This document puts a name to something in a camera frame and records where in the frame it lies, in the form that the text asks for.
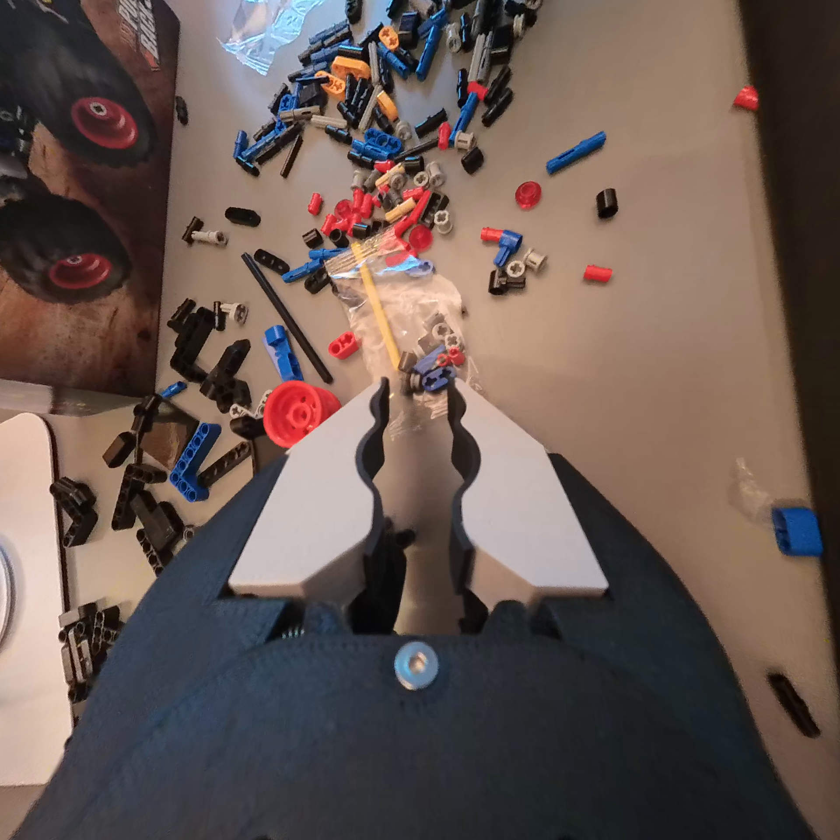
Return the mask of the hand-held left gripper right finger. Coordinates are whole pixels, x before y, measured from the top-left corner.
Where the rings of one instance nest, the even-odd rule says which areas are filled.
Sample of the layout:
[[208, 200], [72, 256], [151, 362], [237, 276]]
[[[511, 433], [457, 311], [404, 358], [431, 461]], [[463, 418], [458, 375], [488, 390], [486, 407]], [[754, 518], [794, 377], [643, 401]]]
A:
[[479, 601], [597, 597], [607, 580], [545, 447], [461, 380], [448, 388], [449, 568]]

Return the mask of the small clear plastic bag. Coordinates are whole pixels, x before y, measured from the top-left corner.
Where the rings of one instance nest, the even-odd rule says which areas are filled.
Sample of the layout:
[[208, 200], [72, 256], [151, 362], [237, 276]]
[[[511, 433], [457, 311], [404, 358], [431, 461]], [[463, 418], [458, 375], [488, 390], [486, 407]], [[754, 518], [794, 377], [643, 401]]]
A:
[[390, 383], [388, 431], [392, 438], [418, 433], [445, 417], [447, 389], [456, 380], [482, 393], [466, 341], [462, 298], [455, 284], [425, 259], [405, 251], [362, 247], [402, 358], [392, 368], [350, 248], [327, 261], [336, 297], [372, 380]]

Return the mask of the grey desk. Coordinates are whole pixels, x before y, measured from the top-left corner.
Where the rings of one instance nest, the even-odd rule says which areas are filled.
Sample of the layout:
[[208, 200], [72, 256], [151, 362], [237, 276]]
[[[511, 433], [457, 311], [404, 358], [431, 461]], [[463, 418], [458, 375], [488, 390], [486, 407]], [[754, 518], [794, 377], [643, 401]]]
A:
[[[238, 129], [297, 65], [314, 9], [268, 77], [225, 53], [237, 2], [169, 2], [182, 25], [178, 87], [190, 113], [175, 132], [164, 318], [183, 298], [246, 299], [253, 342], [269, 315], [239, 254], [266, 248], [299, 265], [313, 191], [334, 202], [350, 165], [309, 136], [288, 182], [249, 178], [232, 160]], [[838, 797], [838, 700], [822, 568], [789, 560], [772, 530], [734, 507], [743, 458], [757, 484], [811, 501], [755, 118], [732, 108], [748, 81], [738, 2], [546, 2], [512, 57], [514, 102], [487, 133], [473, 177], [444, 165], [455, 230], [432, 260], [458, 287], [467, 346], [485, 395], [566, 457], [670, 563], [707, 615], [748, 696], [777, 770], [818, 834]], [[602, 152], [546, 177], [544, 162], [595, 132]], [[262, 214], [227, 248], [179, 241], [190, 217], [219, 224], [228, 204]], [[548, 257], [523, 293], [487, 291], [483, 226], [512, 228]], [[128, 409], [58, 417], [61, 472], [100, 501], [97, 536], [69, 557], [73, 602], [115, 597], [130, 611], [153, 575], [133, 536], [103, 522], [119, 484], [101, 452]], [[445, 417], [386, 436], [377, 477], [385, 509], [415, 528], [398, 633], [454, 632], [449, 505], [458, 476]], [[767, 683], [785, 673], [822, 735], [809, 739]]]

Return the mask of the red wheel rim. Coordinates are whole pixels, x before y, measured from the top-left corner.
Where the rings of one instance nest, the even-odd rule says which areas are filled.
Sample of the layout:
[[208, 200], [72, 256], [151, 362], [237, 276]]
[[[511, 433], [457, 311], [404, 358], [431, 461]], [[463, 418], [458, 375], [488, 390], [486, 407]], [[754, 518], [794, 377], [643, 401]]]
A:
[[303, 381], [287, 381], [266, 399], [263, 424], [267, 437], [281, 448], [290, 448], [338, 412], [338, 397]]

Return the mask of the blue large L beam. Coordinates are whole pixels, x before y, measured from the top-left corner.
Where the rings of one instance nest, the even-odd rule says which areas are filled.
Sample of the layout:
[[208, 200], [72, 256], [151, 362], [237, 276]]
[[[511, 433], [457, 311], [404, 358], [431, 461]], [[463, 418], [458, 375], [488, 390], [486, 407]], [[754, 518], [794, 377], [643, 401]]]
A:
[[204, 501], [208, 498], [208, 489], [201, 486], [198, 472], [221, 431], [219, 424], [200, 423], [170, 472], [170, 484], [188, 502]]

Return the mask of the black square tile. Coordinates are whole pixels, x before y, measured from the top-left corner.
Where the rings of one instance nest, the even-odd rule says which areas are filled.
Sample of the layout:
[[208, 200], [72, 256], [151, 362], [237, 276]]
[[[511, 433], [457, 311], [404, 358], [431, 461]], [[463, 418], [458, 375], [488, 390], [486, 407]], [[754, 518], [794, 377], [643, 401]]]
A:
[[173, 469], [196, 432], [199, 421], [172, 399], [149, 395], [133, 407], [132, 429], [143, 453]]

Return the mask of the blue narrow panel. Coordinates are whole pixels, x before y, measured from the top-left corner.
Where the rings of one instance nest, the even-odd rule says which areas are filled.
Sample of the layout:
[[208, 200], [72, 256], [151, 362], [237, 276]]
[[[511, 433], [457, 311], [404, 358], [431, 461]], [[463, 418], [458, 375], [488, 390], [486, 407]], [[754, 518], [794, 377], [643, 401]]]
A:
[[291, 348], [287, 331], [282, 325], [268, 328], [264, 333], [263, 344], [282, 382], [304, 381], [298, 357]]

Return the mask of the long black axle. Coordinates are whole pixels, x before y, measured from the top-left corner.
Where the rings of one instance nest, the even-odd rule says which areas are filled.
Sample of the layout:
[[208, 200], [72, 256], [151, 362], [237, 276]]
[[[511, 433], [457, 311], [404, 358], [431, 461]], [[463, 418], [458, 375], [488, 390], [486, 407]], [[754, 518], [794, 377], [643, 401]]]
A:
[[297, 342], [301, 351], [308, 358], [309, 362], [311, 363], [311, 366], [313, 367], [315, 372], [317, 372], [321, 381], [328, 385], [334, 383], [334, 378], [331, 372], [329, 371], [328, 367], [323, 362], [322, 358], [319, 356], [315, 348], [312, 346], [306, 334], [301, 330], [300, 325], [291, 315], [291, 312], [288, 310], [275, 288], [271, 285], [270, 281], [257, 264], [256, 259], [249, 253], [242, 253], [240, 257], [247, 266], [250, 274], [257, 281], [259, 287], [266, 294], [266, 297], [268, 298], [271, 305], [279, 314], [280, 319], [283, 321], [285, 327], [290, 332], [292, 338]]

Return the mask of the clear plastic scrap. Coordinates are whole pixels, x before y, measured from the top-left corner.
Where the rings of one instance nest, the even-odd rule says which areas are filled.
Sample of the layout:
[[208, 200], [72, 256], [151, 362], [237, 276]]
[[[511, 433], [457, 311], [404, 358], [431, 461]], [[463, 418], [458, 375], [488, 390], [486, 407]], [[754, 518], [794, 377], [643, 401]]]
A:
[[736, 458], [728, 490], [731, 505], [749, 522], [772, 527], [775, 498], [759, 483], [744, 458]]

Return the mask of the long yellow axle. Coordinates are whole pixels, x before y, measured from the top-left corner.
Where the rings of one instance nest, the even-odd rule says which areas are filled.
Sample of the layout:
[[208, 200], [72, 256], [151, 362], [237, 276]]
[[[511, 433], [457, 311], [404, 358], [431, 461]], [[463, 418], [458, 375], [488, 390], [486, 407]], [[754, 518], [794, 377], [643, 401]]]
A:
[[380, 330], [389, 360], [392, 363], [392, 368], [397, 371], [399, 369], [402, 354], [401, 351], [399, 351], [390, 323], [385, 315], [382, 300], [367, 262], [367, 256], [363, 252], [362, 246], [359, 243], [352, 243], [351, 251], [358, 265], [358, 271], [360, 273], [366, 295], [369, 299], [369, 303], [371, 304], [371, 309]]

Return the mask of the blue small block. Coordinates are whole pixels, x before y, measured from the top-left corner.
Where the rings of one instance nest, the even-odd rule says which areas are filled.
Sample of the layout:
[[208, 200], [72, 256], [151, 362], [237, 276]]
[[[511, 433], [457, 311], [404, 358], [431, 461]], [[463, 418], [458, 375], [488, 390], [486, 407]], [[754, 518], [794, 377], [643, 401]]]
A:
[[771, 523], [775, 541], [783, 555], [822, 557], [823, 537], [814, 510], [807, 507], [772, 507]]

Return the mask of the book stand with white base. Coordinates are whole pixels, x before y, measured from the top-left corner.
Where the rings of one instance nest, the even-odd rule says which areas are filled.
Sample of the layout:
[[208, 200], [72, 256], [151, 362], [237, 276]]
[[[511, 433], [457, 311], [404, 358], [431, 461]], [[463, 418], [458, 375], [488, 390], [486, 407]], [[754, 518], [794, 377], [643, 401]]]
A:
[[1, 785], [45, 784], [72, 730], [54, 445], [32, 413], [1, 426]]

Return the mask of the black pin connector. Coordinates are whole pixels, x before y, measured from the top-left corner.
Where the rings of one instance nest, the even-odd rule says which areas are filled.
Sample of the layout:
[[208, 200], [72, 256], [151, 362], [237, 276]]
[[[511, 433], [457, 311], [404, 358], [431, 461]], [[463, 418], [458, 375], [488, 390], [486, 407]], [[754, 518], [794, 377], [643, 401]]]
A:
[[808, 739], [818, 739], [822, 731], [814, 720], [810, 708], [789, 677], [777, 671], [766, 675], [767, 682], [787, 717], [797, 730]]

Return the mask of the monster truck toy set box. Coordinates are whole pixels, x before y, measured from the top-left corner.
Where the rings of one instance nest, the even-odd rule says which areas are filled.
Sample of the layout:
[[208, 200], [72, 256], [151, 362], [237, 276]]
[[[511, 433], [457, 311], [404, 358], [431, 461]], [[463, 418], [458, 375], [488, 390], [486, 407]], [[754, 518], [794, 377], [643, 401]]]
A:
[[2, 382], [154, 385], [181, 24], [2, 1]]

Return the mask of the empty clear plastic bag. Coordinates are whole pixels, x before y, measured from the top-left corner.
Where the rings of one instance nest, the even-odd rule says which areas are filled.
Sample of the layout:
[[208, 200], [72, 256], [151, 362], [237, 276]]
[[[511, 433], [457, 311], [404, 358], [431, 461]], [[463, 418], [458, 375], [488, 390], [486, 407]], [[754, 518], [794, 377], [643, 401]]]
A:
[[266, 77], [278, 49], [301, 34], [306, 17], [323, 1], [242, 1], [219, 45], [242, 65]]

